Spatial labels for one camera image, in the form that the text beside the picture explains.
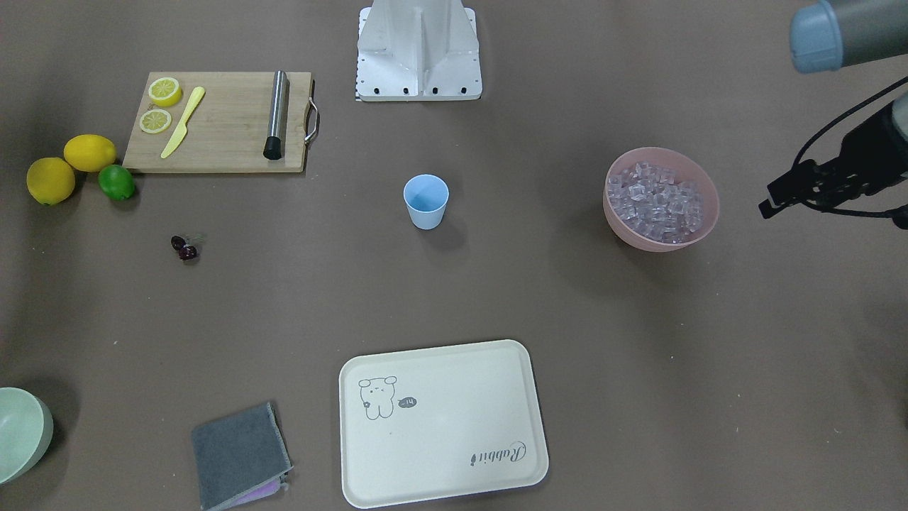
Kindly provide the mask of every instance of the brown table surface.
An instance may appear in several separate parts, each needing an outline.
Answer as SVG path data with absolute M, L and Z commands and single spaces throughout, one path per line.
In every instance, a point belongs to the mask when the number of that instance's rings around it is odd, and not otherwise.
M 0 508 L 197 509 L 191 429 L 271 400 L 295 468 L 249 508 L 349 509 L 344 362 L 499 338 L 532 356 L 547 478 L 409 509 L 908 508 L 906 233 L 756 208 L 808 137 L 908 64 L 797 74 L 807 4 L 470 1 L 481 99 L 366 104 L 368 2 L 3 3 L 0 386 L 43 398 L 57 428 Z M 74 135 L 122 156 L 150 71 L 276 69 L 314 73 L 302 175 L 140 176 L 124 203 L 89 175 L 54 207 L 25 190 Z M 659 255 L 610 232 L 605 172 L 642 145 L 713 177 L 707 239 Z M 424 172 L 451 190 L 431 232 L 401 201 Z M 178 233 L 207 236 L 197 264 Z

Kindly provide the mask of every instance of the gray towel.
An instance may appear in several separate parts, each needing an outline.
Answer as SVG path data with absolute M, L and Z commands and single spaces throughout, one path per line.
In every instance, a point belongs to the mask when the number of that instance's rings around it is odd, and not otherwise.
M 292 468 L 271 403 L 197 426 L 192 450 L 202 511 L 271 495 Z

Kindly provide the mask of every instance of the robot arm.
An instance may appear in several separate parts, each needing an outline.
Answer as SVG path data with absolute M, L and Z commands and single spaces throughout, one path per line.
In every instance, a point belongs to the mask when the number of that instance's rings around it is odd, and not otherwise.
M 794 67 L 802 73 L 834 71 L 908 54 L 908 0 L 820 0 L 792 20 Z M 791 170 L 773 181 L 763 218 L 790 205 L 843 215 L 892 218 L 908 229 L 908 205 L 879 213 L 836 209 L 860 195 L 873 195 L 908 179 L 908 94 L 884 106 L 842 140 L 839 156 L 818 165 L 801 161 L 817 138 L 845 117 L 908 83 L 908 76 L 840 115 L 802 148 Z
M 795 204 L 829 210 L 860 195 L 874 195 L 906 178 L 908 94 L 849 132 L 842 139 L 839 156 L 821 165 L 814 160 L 796 161 L 791 170 L 767 187 L 769 199 L 760 204 L 760 212 L 763 218 L 771 218 Z M 891 217 L 899 227 L 908 228 L 908 206 L 884 213 L 874 216 Z
M 792 19 L 794 67 L 835 71 L 908 53 L 908 0 L 820 0 Z

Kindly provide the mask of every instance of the lime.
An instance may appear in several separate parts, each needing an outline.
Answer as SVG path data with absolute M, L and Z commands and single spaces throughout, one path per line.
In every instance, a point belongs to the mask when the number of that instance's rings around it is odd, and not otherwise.
M 152 98 L 152 103 L 158 106 L 174 106 L 183 97 L 183 90 L 176 78 L 165 76 L 154 80 L 148 86 L 148 96 Z
M 100 135 L 79 135 L 63 148 L 63 158 L 82 172 L 98 172 L 116 161 L 116 147 Z
M 135 183 L 133 175 L 120 165 L 108 165 L 98 174 L 98 185 L 104 194 L 115 201 L 133 196 Z
M 28 193 L 44 205 L 54 205 L 73 193 L 75 173 L 62 158 L 41 158 L 25 175 Z
M 170 127 L 170 123 L 170 112 L 160 108 L 149 110 L 139 117 L 139 127 L 142 128 L 142 131 L 145 133 L 150 133 L 152 135 L 161 133 L 163 130 Z

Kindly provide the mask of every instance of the cutting board handle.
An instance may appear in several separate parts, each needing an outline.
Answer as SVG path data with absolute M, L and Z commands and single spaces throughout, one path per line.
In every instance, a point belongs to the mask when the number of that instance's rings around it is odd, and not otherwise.
M 310 106 L 309 112 L 306 113 L 306 127 L 307 128 L 309 127 L 309 118 L 311 117 L 313 110 L 315 111 L 315 127 L 313 127 L 312 131 L 307 133 L 306 137 L 302 139 L 302 141 L 306 145 L 309 145 L 309 142 L 314 140 L 315 137 L 319 135 L 319 122 L 321 120 L 321 117 L 319 116 L 319 107 L 317 107 L 315 105 L 315 102 L 312 101 L 311 97 L 309 98 L 309 106 Z

